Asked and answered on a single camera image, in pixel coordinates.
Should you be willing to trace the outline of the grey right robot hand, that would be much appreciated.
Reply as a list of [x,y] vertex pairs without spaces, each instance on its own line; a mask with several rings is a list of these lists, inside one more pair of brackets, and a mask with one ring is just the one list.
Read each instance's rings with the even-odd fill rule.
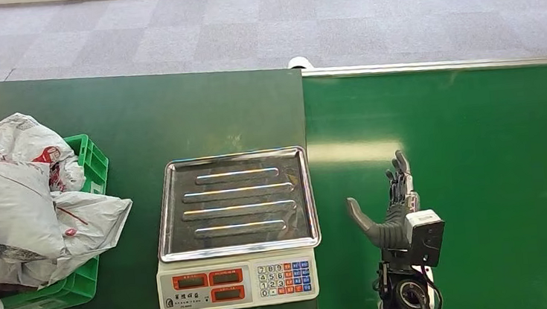
[[391,164],[392,170],[385,172],[389,183],[389,203],[384,222],[375,223],[362,212],[353,197],[346,198],[345,202],[350,218],[373,245],[379,249],[406,250],[410,246],[404,226],[406,215],[419,211],[419,194],[414,190],[411,168],[402,151],[395,151]]

